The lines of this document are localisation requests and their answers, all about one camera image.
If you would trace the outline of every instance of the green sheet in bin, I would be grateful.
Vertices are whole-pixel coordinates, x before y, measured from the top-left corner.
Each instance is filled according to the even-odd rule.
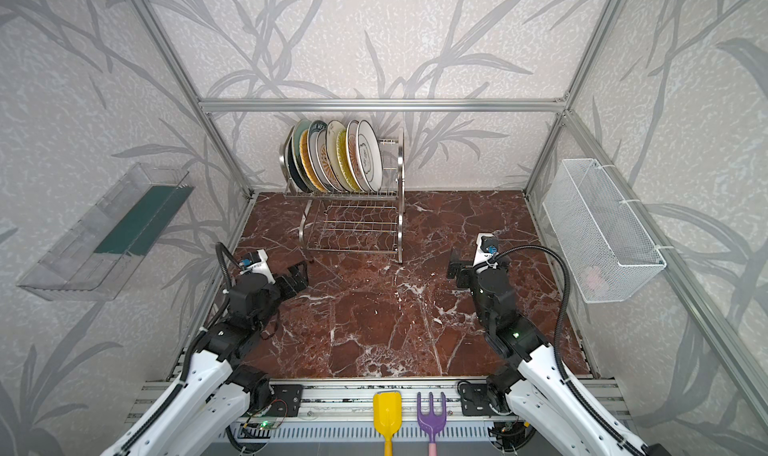
[[[94,253],[147,256],[194,187],[153,186],[101,241]]]

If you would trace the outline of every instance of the robotic arm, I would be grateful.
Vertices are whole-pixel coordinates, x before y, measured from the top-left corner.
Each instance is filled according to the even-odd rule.
[[[174,384],[101,456],[197,456],[242,414],[260,412],[274,400],[267,374],[240,362],[271,337],[262,335],[272,317],[277,330],[280,304],[307,288],[306,261],[275,277],[264,250],[238,263],[218,243],[216,255],[226,285],[221,309],[193,339]],[[224,256],[241,269],[235,285]],[[225,309],[229,314],[219,322]]]
[[[524,245],[500,253],[491,233],[477,237],[475,259],[462,261],[456,251],[448,264],[448,278],[472,292],[475,311],[485,328],[485,341],[504,358],[501,372],[489,376],[487,396],[499,414],[515,414],[529,422],[561,454],[582,456],[668,456],[658,444],[647,446],[617,421],[562,363],[562,337],[570,276],[554,251]],[[508,281],[513,251],[535,249],[551,256],[564,275],[563,302],[555,327],[554,345],[516,307]]]

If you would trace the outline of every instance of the dish rack lower shelf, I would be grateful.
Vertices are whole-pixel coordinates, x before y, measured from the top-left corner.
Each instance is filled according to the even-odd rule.
[[[299,194],[289,183],[286,197],[308,200],[299,225],[304,250],[392,254],[402,263],[406,207],[402,133],[397,140],[379,144],[397,147],[397,156],[392,154],[389,160],[397,164],[384,167],[384,184],[377,193]]]

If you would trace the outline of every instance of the red marble surface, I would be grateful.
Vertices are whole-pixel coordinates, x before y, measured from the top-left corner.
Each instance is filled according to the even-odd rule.
[[[260,194],[236,256],[265,248],[274,273],[304,259],[305,204]],[[390,255],[307,255],[310,289],[283,303],[277,334],[246,362],[275,378],[494,373],[502,361],[483,339],[469,291],[456,289],[446,267],[452,247],[472,257],[480,232],[497,234],[502,250],[538,243],[522,193],[408,192],[405,225],[402,265]],[[560,296],[544,255],[514,253],[509,272],[518,308],[552,339]],[[589,373],[570,323],[562,355],[571,371]]]

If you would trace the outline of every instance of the leaf pattern wallpaper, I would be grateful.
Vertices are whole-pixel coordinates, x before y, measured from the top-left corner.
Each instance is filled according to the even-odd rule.
[[[205,98],[556,98],[605,0],[150,1]],[[274,190],[284,186],[276,149],[302,117],[216,121],[254,187]],[[527,178],[514,175],[533,167],[554,119],[311,117],[404,131],[409,189],[523,188]]]
[[[576,111],[768,368],[768,0],[628,0]],[[583,157],[564,132],[557,161]],[[575,313],[643,435],[673,454],[768,454],[768,438],[663,277]]]
[[[0,454],[98,454],[164,378],[246,200],[132,10],[0,0]],[[135,163],[189,199],[114,301],[15,286]]]

